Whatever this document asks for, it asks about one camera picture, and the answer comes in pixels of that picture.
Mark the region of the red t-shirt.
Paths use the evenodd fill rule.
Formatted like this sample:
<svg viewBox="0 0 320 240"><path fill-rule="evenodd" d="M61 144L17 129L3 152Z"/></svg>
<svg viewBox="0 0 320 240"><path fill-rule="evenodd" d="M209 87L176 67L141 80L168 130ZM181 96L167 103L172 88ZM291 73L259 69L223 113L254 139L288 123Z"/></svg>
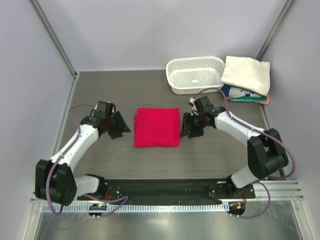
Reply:
<svg viewBox="0 0 320 240"><path fill-rule="evenodd" d="M178 147L180 110L140 107L134 116L134 147Z"/></svg>

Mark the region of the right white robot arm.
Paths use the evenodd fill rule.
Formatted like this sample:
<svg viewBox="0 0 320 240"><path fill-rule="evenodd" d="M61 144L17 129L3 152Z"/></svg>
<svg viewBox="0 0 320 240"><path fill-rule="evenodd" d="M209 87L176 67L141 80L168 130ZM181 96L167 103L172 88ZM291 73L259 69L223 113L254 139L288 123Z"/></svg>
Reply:
<svg viewBox="0 0 320 240"><path fill-rule="evenodd" d="M206 127L223 131L244 144L247 164L226 178L225 192L237 198L252 183L263 180L289 164L277 130L265 130L241 120L226 107L215 107L207 96L191 98L191 112L183 114L180 136L201 137Z"/></svg>

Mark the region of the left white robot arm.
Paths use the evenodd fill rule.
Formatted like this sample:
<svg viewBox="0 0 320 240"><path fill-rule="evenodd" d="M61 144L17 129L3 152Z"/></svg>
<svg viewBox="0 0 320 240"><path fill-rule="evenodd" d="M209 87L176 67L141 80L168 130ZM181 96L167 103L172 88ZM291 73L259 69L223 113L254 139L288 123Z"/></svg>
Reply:
<svg viewBox="0 0 320 240"><path fill-rule="evenodd" d="M116 105L99 101L89 115L76 122L77 129L70 140L50 159L41 159L35 167L34 194L50 205L70 205L78 197L101 200L106 192L105 179L95 174L75 177L74 170L85 152L103 134L117 139L130 129Z"/></svg>

